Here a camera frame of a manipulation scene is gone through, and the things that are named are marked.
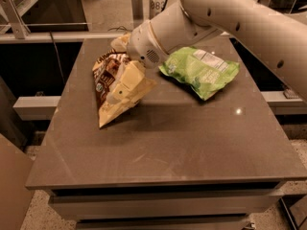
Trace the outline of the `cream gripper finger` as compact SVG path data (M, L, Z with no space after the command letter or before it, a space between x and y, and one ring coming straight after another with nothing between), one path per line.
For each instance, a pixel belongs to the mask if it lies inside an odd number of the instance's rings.
M108 93L106 96L106 101L109 104L118 104L122 101L122 95L119 92Z

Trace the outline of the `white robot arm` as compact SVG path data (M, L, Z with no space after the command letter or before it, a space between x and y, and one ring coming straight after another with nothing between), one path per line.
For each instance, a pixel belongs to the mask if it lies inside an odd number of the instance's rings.
M253 0L177 0L111 47L153 68L177 49L223 32L307 101L307 25Z

